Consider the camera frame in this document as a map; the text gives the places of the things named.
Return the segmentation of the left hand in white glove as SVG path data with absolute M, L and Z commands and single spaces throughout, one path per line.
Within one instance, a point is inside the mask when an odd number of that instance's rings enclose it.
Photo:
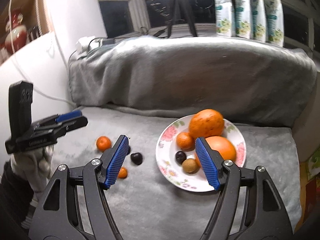
M 37 200 L 40 200 L 52 177 L 51 162 L 54 146 L 15 153 L 10 157 L 11 169 L 17 176 L 28 181 Z

